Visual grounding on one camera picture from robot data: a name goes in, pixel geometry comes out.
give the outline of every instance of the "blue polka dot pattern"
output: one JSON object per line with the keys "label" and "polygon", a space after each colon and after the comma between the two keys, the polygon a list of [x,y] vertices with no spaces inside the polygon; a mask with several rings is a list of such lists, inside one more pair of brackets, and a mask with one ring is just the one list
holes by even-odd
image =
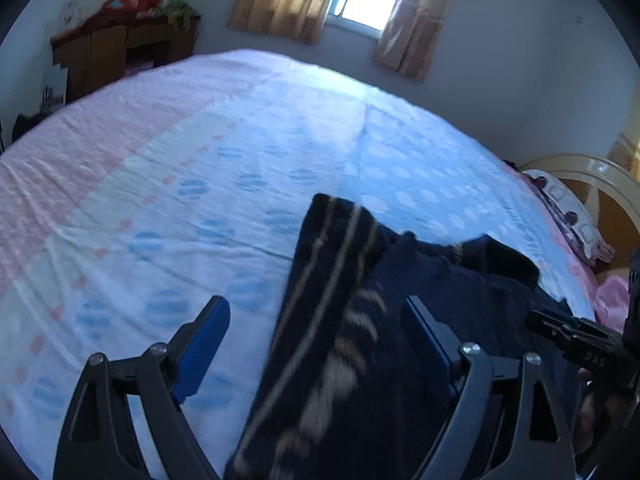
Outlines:
{"label": "blue polka dot pattern", "polygon": [[262,222],[277,235],[292,235],[300,230],[302,219],[294,215],[291,211],[284,209],[271,209],[266,211],[266,216]]}
{"label": "blue polka dot pattern", "polygon": [[67,399],[51,378],[39,378],[33,387],[31,398],[41,416],[50,420],[62,419]]}
{"label": "blue polka dot pattern", "polygon": [[242,150],[240,148],[218,148],[218,156],[223,158],[242,158]]}
{"label": "blue polka dot pattern", "polygon": [[293,170],[291,173],[289,173],[289,176],[293,181],[296,181],[303,186],[310,186],[316,181],[317,178],[315,173],[304,169]]}
{"label": "blue polka dot pattern", "polygon": [[135,253],[140,260],[150,260],[163,247],[162,237],[153,231],[139,232],[129,243],[129,251]]}
{"label": "blue polka dot pattern", "polygon": [[189,302],[176,290],[159,290],[146,302],[145,313],[151,325],[177,329],[189,316]]}
{"label": "blue polka dot pattern", "polygon": [[277,156],[279,158],[284,158],[289,155],[289,152],[285,150],[283,147],[278,146],[277,144],[268,144],[264,147],[264,153],[267,155]]}
{"label": "blue polka dot pattern", "polygon": [[198,410],[219,410],[231,402],[233,384],[215,373],[205,375],[198,393],[190,397],[190,404]]}
{"label": "blue polka dot pattern", "polygon": [[264,276],[243,272],[236,275],[227,287],[226,298],[232,308],[237,306],[245,310],[259,310],[265,305],[270,290],[270,282]]}
{"label": "blue polka dot pattern", "polygon": [[111,324],[109,310],[101,301],[85,301],[76,316],[76,323],[81,327],[85,337],[92,341],[100,341]]}
{"label": "blue polka dot pattern", "polygon": [[234,233],[235,231],[226,224],[225,219],[205,220],[196,230],[201,242],[215,246],[228,246]]}
{"label": "blue polka dot pattern", "polygon": [[263,177],[255,173],[242,173],[236,181],[236,186],[243,191],[260,191],[266,185],[267,182]]}
{"label": "blue polka dot pattern", "polygon": [[178,195],[187,198],[200,198],[210,190],[206,180],[185,180],[180,183]]}

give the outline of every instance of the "pink cloth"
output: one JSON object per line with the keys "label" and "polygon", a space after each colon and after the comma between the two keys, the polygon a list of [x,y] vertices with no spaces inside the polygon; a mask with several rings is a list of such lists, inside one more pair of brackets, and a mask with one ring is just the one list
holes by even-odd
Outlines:
{"label": "pink cloth", "polygon": [[628,283],[620,276],[607,276],[596,291],[593,309],[598,323],[622,333],[629,313]]}

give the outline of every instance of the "blue gripper pad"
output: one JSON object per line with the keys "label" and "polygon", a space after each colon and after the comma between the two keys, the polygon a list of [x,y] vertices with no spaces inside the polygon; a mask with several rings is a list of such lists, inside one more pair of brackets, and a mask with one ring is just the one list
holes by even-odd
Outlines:
{"label": "blue gripper pad", "polygon": [[431,393],[446,409],[458,400],[462,385],[457,384],[458,371],[452,362],[460,341],[448,326],[436,322],[418,298],[409,298],[400,311],[404,334],[425,374]]}
{"label": "blue gripper pad", "polygon": [[230,318],[228,301],[221,296],[214,296],[196,321],[183,325],[169,343],[170,348],[174,340],[178,340],[178,346],[180,343],[186,344],[177,356],[175,381],[171,388],[172,396],[178,404],[182,404],[184,399],[198,391],[213,356],[222,343]]}

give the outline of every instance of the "metal screw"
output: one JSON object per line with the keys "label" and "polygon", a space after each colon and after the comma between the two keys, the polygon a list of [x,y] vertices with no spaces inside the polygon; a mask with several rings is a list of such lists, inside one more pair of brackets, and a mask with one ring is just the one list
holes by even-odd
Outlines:
{"label": "metal screw", "polygon": [[153,343],[149,350],[151,351],[152,355],[162,355],[162,354],[166,354],[168,349],[169,348],[166,345],[166,343]]}
{"label": "metal screw", "polygon": [[464,343],[462,351],[467,355],[478,355],[480,353],[480,345],[477,343]]}
{"label": "metal screw", "polygon": [[97,366],[103,361],[104,361],[104,354],[101,354],[100,352],[98,352],[97,354],[93,354],[91,357],[89,357],[89,364],[91,366]]}
{"label": "metal screw", "polygon": [[542,357],[540,357],[535,352],[527,352],[526,354],[524,354],[524,358],[530,365],[538,366],[542,364]]}

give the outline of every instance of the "hand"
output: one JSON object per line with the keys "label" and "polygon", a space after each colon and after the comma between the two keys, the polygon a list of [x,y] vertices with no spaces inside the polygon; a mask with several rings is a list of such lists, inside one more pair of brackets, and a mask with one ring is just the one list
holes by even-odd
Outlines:
{"label": "hand", "polygon": [[[578,371],[578,379],[581,381],[592,381],[593,374],[580,368]],[[623,402],[628,402],[628,397],[613,392],[607,397],[604,410],[609,415],[609,420],[613,418],[617,410],[622,407]],[[596,426],[595,400],[593,390],[589,391],[582,399],[582,404],[578,410],[574,425],[574,451],[577,454],[584,453],[593,444],[594,428]]]}

